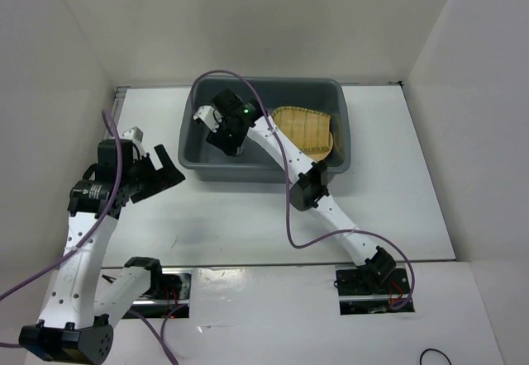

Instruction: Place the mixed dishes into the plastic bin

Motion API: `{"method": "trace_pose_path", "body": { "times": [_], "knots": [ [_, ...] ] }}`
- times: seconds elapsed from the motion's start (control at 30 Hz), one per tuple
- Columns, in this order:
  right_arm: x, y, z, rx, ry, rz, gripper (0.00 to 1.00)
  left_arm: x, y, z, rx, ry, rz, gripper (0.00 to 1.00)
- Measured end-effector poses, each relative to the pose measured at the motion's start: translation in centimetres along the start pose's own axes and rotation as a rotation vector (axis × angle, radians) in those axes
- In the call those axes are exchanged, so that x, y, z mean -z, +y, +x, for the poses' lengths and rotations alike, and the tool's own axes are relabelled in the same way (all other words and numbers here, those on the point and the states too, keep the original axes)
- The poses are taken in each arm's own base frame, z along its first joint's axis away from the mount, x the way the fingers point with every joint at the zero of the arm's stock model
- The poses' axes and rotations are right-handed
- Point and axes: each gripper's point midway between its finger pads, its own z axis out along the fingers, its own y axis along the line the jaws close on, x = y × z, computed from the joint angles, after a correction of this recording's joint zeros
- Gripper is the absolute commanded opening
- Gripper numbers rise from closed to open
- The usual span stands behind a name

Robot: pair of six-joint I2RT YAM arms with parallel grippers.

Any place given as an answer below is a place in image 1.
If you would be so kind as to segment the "woven bamboo tray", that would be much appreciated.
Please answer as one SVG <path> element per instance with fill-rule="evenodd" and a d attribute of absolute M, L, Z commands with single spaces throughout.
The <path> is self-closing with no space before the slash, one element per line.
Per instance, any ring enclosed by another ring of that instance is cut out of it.
<path fill-rule="evenodd" d="M 333 147 L 331 116 L 303 107 L 278 107 L 274 123 L 305 154 L 329 154 Z"/>

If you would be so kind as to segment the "tan plate with bear print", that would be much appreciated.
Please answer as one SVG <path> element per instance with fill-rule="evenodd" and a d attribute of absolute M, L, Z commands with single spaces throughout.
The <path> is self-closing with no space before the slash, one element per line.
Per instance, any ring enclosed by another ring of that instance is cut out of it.
<path fill-rule="evenodd" d="M 324 160 L 331 152 L 334 146 L 334 140 L 331 134 L 329 134 L 329 140 L 327 146 L 310 150 L 306 155 L 315 162 Z"/>

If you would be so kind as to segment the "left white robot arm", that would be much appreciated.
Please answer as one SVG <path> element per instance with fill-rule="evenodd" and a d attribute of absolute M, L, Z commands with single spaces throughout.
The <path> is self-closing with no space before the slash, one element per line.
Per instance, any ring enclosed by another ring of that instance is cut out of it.
<path fill-rule="evenodd" d="M 158 259 L 130 258 L 96 297 L 102 261 L 122 208 L 180 184 L 184 175 L 163 145 L 150 155 L 137 140 L 103 140 L 98 160 L 69 194 L 69 233 L 64 260 L 37 322 L 21 328 L 18 343 L 43 361 L 102 364 L 107 359 L 117 323 L 139 297 L 155 299 L 175 292 Z"/>

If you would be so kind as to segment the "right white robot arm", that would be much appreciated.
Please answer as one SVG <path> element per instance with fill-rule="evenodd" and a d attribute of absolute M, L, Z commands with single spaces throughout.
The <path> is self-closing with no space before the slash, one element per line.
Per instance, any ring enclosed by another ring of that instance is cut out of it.
<path fill-rule="evenodd" d="M 259 98 L 244 103 L 235 93 L 222 90 L 209 105 L 199 107 L 193 119 L 208 129 L 207 142 L 233 155 L 249 139 L 263 149 L 285 173 L 286 231 L 290 245 L 305 249 L 334 237 L 362 273 L 362 283 L 372 293 L 382 292 L 396 268 L 393 256 L 362 235 L 356 224 L 337 205 L 328 189 L 327 166 L 303 153 L 275 124 Z M 294 242 L 290 211 L 309 212 L 331 229 L 306 244 Z"/>

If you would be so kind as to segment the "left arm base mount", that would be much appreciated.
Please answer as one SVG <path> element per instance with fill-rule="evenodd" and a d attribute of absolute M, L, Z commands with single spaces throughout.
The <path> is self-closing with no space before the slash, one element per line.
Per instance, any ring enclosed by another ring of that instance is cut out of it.
<path fill-rule="evenodd" d="M 187 319 L 190 312 L 192 270 L 183 268 L 165 268 L 164 285 L 161 293 L 154 296 L 140 296 L 133 302 L 133 311 L 148 320 Z"/>

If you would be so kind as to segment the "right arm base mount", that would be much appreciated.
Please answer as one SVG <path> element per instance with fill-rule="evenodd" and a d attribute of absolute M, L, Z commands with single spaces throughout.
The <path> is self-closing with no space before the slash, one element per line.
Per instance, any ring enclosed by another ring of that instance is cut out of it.
<path fill-rule="evenodd" d="M 341 315 L 377 315 L 415 311 L 412 301 L 403 308 L 391 307 L 392 304 L 407 299 L 409 295 L 410 284 L 406 268 L 397 267 L 386 283 L 375 290 L 367 286 L 363 279 L 364 274 L 355 267 L 338 267 L 335 272 L 333 285 L 337 290 Z"/>

